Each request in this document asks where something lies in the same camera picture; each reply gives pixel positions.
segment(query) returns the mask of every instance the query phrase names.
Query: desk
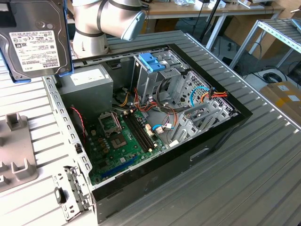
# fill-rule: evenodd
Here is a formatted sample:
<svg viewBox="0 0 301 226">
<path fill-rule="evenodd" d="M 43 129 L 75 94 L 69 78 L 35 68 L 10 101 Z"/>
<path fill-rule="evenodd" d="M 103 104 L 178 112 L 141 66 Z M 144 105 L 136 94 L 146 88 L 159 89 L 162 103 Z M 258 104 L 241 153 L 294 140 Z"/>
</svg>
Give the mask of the desk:
<svg viewBox="0 0 301 226">
<path fill-rule="evenodd" d="M 253 115 L 217 152 L 114 214 L 103 226 L 298 225 L 300 127 L 189 34 L 161 32 L 139 35 L 133 42 L 108 42 L 114 53 L 177 44 Z M 39 172 L 36 180 L 0 193 L 1 221 L 11 226 L 66 225 L 51 175 L 74 163 L 43 82 L 36 78 L 13 84 L 1 60 L 0 81 L 0 119 L 16 111 L 28 117 Z M 95 226 L 94 214 L 87 211 L 68 225 Z"/>
<path fill-rule="evenodd" d="M 184 18 L 184 17 L 198 17 L 199 11 L 201 9 L 200 5 L 190 4 L 189 6 L 178 6 L 174 2 L 157 2 L 153 1 L 149 4 L 149 20 L 151 19 L 165 19 L 165 18 Z M 68 0 L 68 9 L 73 12 L 73 7 Z M 283 7 L 276 4 L 271 7 L 268 6 L 265 9 L 248 9 L 240 4 L 226 4 L 225 8 L 217 9 L 215 16 L 218 16 L 218 21 L 214 27 L 214 30 L 210 36 L 210 39 L 206 45 L 206 48 L 211 50 L 215 39 L 226 19 L 227 16 L 235 15 L 259 15 L 259 14 L 272 14 L 272 19 L 278 18 L 279 14 L 284 10 Z M 200 16 L 209 16 L 211 9 L 204 7 Z M 150 30 L 153 32 L 156 21 L 149 23 Z"/>
</svg>

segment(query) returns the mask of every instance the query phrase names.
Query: toshiba hard drive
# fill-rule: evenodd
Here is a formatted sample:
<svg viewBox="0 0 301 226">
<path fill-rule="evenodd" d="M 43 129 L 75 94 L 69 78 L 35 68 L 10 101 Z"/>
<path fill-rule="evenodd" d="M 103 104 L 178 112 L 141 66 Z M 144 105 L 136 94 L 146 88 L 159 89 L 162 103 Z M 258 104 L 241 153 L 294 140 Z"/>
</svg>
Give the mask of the toshiba hard drive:
<svg viewBox="0 0 301 226">
<path fill-rule="evenodd" d="M 63 0 L 0 0 L 0 50 L 14 82 L 72 71 Z"/>
</svg>

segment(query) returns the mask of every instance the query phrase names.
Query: blue drive bracket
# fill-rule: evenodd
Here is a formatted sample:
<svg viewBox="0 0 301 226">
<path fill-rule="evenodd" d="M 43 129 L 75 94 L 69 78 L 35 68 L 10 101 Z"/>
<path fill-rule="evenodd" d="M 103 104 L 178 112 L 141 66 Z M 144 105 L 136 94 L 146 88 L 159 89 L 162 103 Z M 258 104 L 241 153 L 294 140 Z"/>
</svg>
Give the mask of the blue drive bracket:
<svg viewBox="0 0 301 226">
<path fill-rule="evenodd" d="M 165 69 L 165 66 L 160 64 L 158 59 L 150 53 L 139 54 L 139 59 L 151 72 L 158 72 Z"/>
</svg>

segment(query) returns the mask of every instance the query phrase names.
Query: workbench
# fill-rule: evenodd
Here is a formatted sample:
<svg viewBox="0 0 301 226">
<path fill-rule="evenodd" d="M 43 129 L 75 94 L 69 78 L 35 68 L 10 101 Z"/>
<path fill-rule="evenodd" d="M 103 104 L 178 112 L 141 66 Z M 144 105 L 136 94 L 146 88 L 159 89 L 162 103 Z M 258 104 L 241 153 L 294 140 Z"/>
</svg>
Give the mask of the workbench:
<svg viewBox="0 0 301 226">
<path fill-rule="evenodd" d="M 109 39 L 113 52 L 175 43 L 253 113 L 215 153 L 106 220 L 104 226 L 292 225 L 301 219 L 301 133 L 267 99 L 181 31 Z M 41 78 L 13 84 L 0 61 L 0 118 L 19 112 L 31 130 L 39 176 L 0 193 L 1 221 L 64 225 L 51 175 L 74 165 Z M 95 225 L 87 211 L 70 225 Z"/>
</svg>

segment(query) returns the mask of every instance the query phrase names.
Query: aluminum table surface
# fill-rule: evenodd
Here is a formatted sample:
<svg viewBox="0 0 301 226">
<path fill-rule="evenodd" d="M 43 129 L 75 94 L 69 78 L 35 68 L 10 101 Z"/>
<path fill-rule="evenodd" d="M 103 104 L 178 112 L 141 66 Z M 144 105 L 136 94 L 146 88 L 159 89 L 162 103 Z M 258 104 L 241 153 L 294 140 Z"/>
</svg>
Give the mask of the aluminum table surface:
<svg viewBox="0 0 301 226">
<path fill-rule="evenodd" d="M 110 39 L 114 52 L 175 43 L 253 116 L 217 152 L 106 220 L 105 226 L 292 225 L 301 219 L 301 134 L 274 106 L 181 31 L 151 33 L 133 42 Z M 39 177 L 0 193 L 1 222 L 64 225 L 51 175 L 73 161 L 51 112 L 41 78 L 13 84 L 0 61 L 0 118 L 29 118 Z M 94 225 L 88 211 L 71 225 Z"/>
</svg>

